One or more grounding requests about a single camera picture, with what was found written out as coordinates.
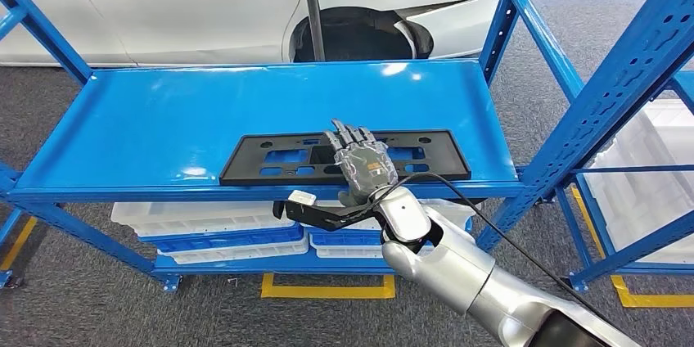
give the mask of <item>shelf foot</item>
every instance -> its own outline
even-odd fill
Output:
[[[160,280],[164,283],[164,292],[174,293],[178,291],[181,275],[164,275]]]
[[[0,271],[0,288],[17,288],[23,284],[24,278],[13,276],[10,269]]]
[[[566,285],[570,286],[571,288],[574,289],[574,291],[578,292],[585,292],[588,290],[588,285],[584,281],[576,280],[574,278],[575,273],[569,272],[568,277],[562,277],[561,281],[566,283]]]

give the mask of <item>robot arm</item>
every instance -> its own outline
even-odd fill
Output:
[[[422,237],[435,248],[419,255],[407,244],[386,238],[383,257],[395,272],[419,283],[457,313],[467,313],[504,346],[636,346],[583,307],[528,285],[495,264],[474,239],[435,210],[422,207],[412,213],[394,212],[390,199],[411,196],[399,187],[380,205],[390,228],[412,219],[429,219],[431,229]]]
[[[316,196],[294,191],[275,206],[289,219],[334,231],[375,217],[382,227],[386,263],[419,283],[460,314],[469,314],[504,346],[630,347],[633,340],[583,307],[538,290],[495,264],[467,232],[421,205],[406,188],[386,154],[365,128],[333,120],[338,135],[326,132],[336,149],[350,193],[347,208],[315,206]],[[434,249],[420,255],[431,242]]]

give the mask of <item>rectangular cutout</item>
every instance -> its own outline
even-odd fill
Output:
[[[319,145],[311,148],[310,164],[334,164],[335,150],[332,146]]]
[[[297,175],[311,175],[316,171],[316,169],[311,165],[303,165],[296,169]]]
[[[301,163],[308,158],[309,151],[305,149],[286,149],[268,152],[264,163]]]
[[[421,146],[390,146],[388,156],[392,160],[421,160],[425,157]]]
[[[265,167],[260,169],[260,175],[279,175],[282,169],[279,167]]]
[[[340,169],[339,165],[327,165],[324,169],[323,172],[325,174],[330,174],[330,175],[342,175],[342,169]]]
[[[406,164],[405,171],[409,173],[425,173],[429,171],[429,165],[424,163]]]

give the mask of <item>blue shelf deck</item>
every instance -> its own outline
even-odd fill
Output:
[[[9,191],[11,201],[261,201],[294,189],[220,187],[247,134],[310,133],[331,118],[372,130],[450,129],[472,170],[468,196],[522,189],[473,60],[95,70]],[[451,196],[413,184],[420,197]]]

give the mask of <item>blue metal shelf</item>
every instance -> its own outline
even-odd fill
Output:
[[[374,92],[387,101],[378,108]],[[253,201],[299,188],[334,199],[338,186],[220,187],[218,174],[244,135],[320,132],[336,116],[372,130],[449,128],[472,170],[463,191],[521,189],[480,66],[446,60],[97,70],[8,196]]]
[[[200,275],[220,273],[321,273],[364,275],[393,274],[383,259],[321,259],[309,248],[305,255],[284,255],[263,259],[238,259],[214,263],[179,265],[171,257],[159,255],[152,273],[159,275]]]
[[[471,197],[506,197],[493,222],[508,231],[538,199],[560,193],[576,174],[579,181],[580,174],[590,174],[583,169],[586,161],[659,90],[671,86],[694,106],[694,74],[677,74],[694,54],[694,0],[646,0],[587,83],[531,0],[499,0],[479,61],[120,70],[88,67],[31,0],[0,2],[9,13],[0,20],[0,38],[23,25],[83,85],[26,171],[0,163],[0,201],[154,277],[166,291],[176,290],[178,275],[190,273],[391,271],[379,259],[319,259],[313,250],[209,264],[177,265],[165,256],[150,261],[55,203],[275,200],[295,189],[335,199],[343,187],[220,187],[217,175],[243,135],[318,132],[339,117],[374,130],[451,130],[472,170],[472,180],[455,185]],[[570,107],[517,177],[488,86],[519,17]],[[408,186],[422,198],[452,195],[438,183]],[[593,222],[604,230],[597,204],[585,185],[579,189]],[[562,209],[570,210],[563,192],[558,196]],[[580,237],[578,224],[569,221],[573,237]],[[622,250],[610,248],[600,231],[607,258],[594,263],[581,253],[585,269],[571,281],[655,269],[635,261],[692,232],[694,211]],[[477,241],[491,250],[499,239],[486,228]],[[577,247],[586,251],[585,244]]]

